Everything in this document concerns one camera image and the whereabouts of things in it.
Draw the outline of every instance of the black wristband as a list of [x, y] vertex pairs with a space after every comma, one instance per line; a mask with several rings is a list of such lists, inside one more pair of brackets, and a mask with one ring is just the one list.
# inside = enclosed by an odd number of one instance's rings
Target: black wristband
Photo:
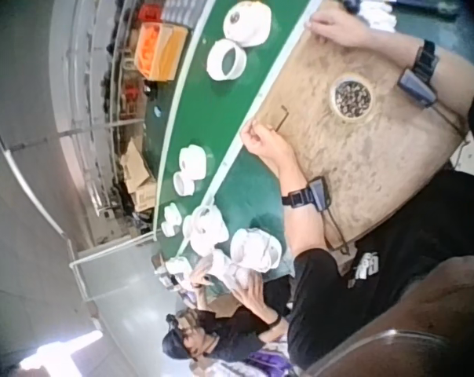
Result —
[[277, 326], [280, 321], [281, 321], [282, 317], [279, 313], [277, 313], [277, 319], [274, 320], [271, 324], [268, 325], [268, 328], [271, 329], [271, 328], [274, 328], [275, 326]]

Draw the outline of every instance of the black shirt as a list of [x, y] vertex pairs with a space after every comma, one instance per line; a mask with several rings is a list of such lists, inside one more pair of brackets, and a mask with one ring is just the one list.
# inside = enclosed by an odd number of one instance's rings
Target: black shirt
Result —
[[[268, 281], [263, 286], [264, 302], [279, 315], [288, 314], [286, 304], [290, 299], [290, 281], [288, 276]], [[213, 352], [207, 355], [211, 359], [228, 362], [244, 361], [250, 354], [263, 348], [259, 335], [269, 326], [255, 316], [246, 307], [240, 306], [229, 318], [215, 318], [214, 313], [204, 312], [204, 329], [217, 335], [220, 340]]]
[[[474, 101], [469, 112], [474, 136]], [[474, 255], [474, 177], [443, 170], [386, 223], [356, 243], [379, 257], [366, 280], [340, 276], [330, 253], [310, 250], [294, 261], [294, 307], [288, 333], [291, 361], [307, 369], [394, 305], [403, 290], [439, 263]]]

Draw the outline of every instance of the hand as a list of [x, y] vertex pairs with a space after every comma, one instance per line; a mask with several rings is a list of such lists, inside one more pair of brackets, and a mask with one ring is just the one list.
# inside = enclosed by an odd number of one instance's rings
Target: hand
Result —
[[364, 48], [371, 40], [371, 29], [343, 9], [320, 10], [311, 15], [305, 27], [345, 47]]
[[261, 317], [266, 305], [263, 298], [263, 280], [260, 273], [252, 272], [249, 287], [247, 289], [238, 287], [232, 291], [232, 294], [247, 309]]
[[202, 258], [190, 274], [190, 283], [193, 287], [213, 285], [206, 279], [206, 274], [213, 264], [212, 258]]
[[270, 126], [264, 126], [256, 119], [246, 123], [240, 137], [248, 152], [260, 157], [276, 175], [285, 164], [296, 162], [291, 145]]

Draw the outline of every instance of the wooden work surface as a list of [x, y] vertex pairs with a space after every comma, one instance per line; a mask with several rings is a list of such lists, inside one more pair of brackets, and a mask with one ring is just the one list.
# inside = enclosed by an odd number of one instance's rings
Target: wooden work surface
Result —
[[[336, 115], [329, 99], [332, 84], [349, 72], [368, 81], [373, 98], [368, 115], [353, 123]], [[279, 132], [308, 179], [327, 178], [331, 213], [347, 241], [396, 212], [461, 142], [433, 110], [418, 107], [396, 86], [401, 72], [376, 54], [322, 43], [305, 31], [257, 113], [277, 125], [285, 117], [282, 106], [289, 112]], [[324, 218], [326, 238], [340, 246]]]

